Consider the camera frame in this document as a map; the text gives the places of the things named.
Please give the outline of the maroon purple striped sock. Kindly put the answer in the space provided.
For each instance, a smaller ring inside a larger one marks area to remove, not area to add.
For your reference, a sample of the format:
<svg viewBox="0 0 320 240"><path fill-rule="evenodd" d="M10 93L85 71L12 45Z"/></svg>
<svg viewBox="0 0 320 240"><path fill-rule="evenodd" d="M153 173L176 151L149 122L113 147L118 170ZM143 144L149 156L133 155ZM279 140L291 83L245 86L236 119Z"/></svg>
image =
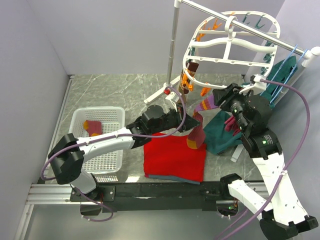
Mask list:
<svg viewBox="0 0 320 240"><path fill-rule="evenodd" d="M203 130L203 116L200 112L216 109L218 107L219 106L215 104L215 97L213 94L206 97L195 107L192 118L199 121L200 125L193 128L187 136L186 143L190 149L199 149L206 138Z"/></svg>
<svg viewBox="0 0 320 240"><path fill-rule="evenodd" d="M86 120L83 123L84 130L88 133L89 137L102 135L102 123L96 120Z"/></svg>

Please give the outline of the beige striped sock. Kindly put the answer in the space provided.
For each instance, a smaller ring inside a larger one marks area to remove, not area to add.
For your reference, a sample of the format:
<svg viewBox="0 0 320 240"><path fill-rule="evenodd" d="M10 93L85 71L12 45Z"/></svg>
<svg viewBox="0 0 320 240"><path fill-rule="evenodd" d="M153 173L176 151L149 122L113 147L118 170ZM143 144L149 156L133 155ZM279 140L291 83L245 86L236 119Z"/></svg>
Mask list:
<svg viewBox="0 0 320 240"><path fill-rule="evenodd" d="M187 73L191 76L194 77L196 74L196 71L199 67L199 64L193 61L190 61L187 64ZM186 95L189 92L192 92L194 90L194 83L188 78L187 74L182 70L180 74L180 81L179 81L179 86L178 86L178 91L181 93L181 96L183 98L183 101L186 103L187 98Z"/></svg>

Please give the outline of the white round clip hanger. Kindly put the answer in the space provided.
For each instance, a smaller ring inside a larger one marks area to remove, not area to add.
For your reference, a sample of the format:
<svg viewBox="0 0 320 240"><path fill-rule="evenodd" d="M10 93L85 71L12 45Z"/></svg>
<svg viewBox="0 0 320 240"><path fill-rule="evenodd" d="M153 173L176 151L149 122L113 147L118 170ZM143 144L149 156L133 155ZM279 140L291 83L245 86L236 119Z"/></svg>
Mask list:
<svg viewBox="0 0 320 240"><path fill-rule="evenodd" d="M278 50L278 45L269 43L265 45L254 44L248 40L242 39L241 37L252 36L253 34L247 30L235 31L232 20L237 18L237 15L248 15L258 16L260 19L267 19L275 27L273 32L267 34L271 37L279 38L281 35L281 27L276 19L267 13L259 11L225 11L224 15L227 16L227 21L222 29L219 29L222 25L218 23L218 18L210 16L206 18L195 30L192 39L190 40L187 50L182 59L182 70L186 73L187 77L194 84L207 89L223 89L224 85L215 85L207 82L201 82L194 77L191 77L187 72L187 64L189 62L212 62L216 64L229 64L229 65L240 65L247 67L260 67L261 75L267 77L273 67L275 56ZM223 57L206 57L199 55L199 49L208 49L213 46L224 46ZM254 62L248 60L236 60L230 58L230 52L232 46L238 46L255 53L264 53L267 59L263 62Z"/></svg>

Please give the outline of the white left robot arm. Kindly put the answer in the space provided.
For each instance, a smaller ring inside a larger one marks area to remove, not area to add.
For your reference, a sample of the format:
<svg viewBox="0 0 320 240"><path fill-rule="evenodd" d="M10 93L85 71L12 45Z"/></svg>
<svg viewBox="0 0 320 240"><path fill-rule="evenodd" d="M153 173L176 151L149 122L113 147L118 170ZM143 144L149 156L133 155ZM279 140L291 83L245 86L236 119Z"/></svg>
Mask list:
<svg viewBox="0 0 320 240"><path fill-rule="evenodd" d="M134 122L119 130L89 137L64 135L48 154L48 162L59 185L70 184L88 201L94 201L100 195L100 188L94 176L83 169L86 162L111 152L141 147L153 138L161 138L163 131L174 129L183 133L199 125L181 103L167 113L161 106L151 105Z"/></svg>

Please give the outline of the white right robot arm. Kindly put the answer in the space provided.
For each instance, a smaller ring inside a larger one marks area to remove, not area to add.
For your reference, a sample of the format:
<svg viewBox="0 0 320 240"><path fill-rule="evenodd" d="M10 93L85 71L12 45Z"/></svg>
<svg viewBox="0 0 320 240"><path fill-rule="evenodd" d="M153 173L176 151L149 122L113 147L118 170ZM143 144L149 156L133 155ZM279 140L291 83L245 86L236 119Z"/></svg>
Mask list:
<svg viewBox="0 0 320 240"><path fill-rule="evenodd" d="M288 240L319 226L316 217L302 206L286 169L284 153L276 134L268 127L272 115L270 102L251 89L231 84L225 89L212 91L214 104L235 118L244 148L257 166L268 199L264 199L237 174L220 179L222 198L240 200L259 220L260 228L268 240Z"/></svg>

